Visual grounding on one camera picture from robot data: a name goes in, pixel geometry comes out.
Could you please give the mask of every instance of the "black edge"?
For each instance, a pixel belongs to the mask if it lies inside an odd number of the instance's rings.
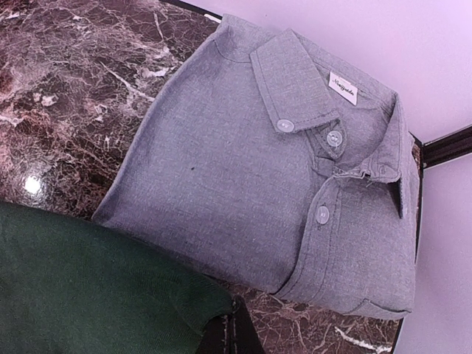
[[[424,168],[430,168],[472,153],[472,125],[424,144]]]
[[[416,262],[418,256],[418,246],[420,244],[420,227],[421,227],[421,209],[423,207],[423,172],[424,172],[424,144],[414,136],[414,143],[420,147],[420,194],[418,200],[418,216],[417,216],[417,225],[416,225],[416,249],[414,261]],[[393,340],[392,351],[390,353],[395,353],[395,347],[397,346],[398,339],[400,338],[401,326],[403,325],[403,319],[398,323],[397,332],[395,334],[395,339]]]
[[[183,2],[183,1],[179,1],[179,0],[161,0],[161,2],[165,2],[167,4],[171,4],[171,5],[174,5],[174,6],[177,6],[177,7],[181,7],[182,9],[193,11],[194,13],[200,13],[201,15],[210,15],[210,16],[213,16],[213,17],[217,18],[218,20],[222,19],[222,17],[220,15],[217,15],[216,13],[212,13],[211,11],[204,10],[201,7],[197,7],[195,5],[191,5],[191,4],[188,4],[188,3]]]

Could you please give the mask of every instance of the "button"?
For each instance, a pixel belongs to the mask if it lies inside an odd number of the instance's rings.
[[[318,223],[320,223],[321,225],[325,225],[329,219],[330,210],[325,206],[319,207],[316,211],[316,221],[318,221]]]
[[[342,134],[338,131],[330,131],[326,136],[329,146],[337,148],[342,143]]]
[[[281,119],[280,121],[278,121],[277,127],[280,131],[283,131],[284,133],[291,133],[295,129],[295,125],[290,120],[286,119]]]

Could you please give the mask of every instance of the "brand label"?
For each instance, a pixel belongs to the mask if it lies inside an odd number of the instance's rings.
[[[330,72],[330,82],[328,85],[353,105],[357,105],[357,87],[352,83]]]

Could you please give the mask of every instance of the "gray shirt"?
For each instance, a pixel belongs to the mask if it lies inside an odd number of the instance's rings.
[[[146,114],[94,220],[340,313],[412,309],[418,175],[398,95],[233,16]]]

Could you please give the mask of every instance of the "folded green garment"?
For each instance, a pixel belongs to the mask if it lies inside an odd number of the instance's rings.
[[[101,226],[0,203],[0,353],[194,353],[230,295]]]

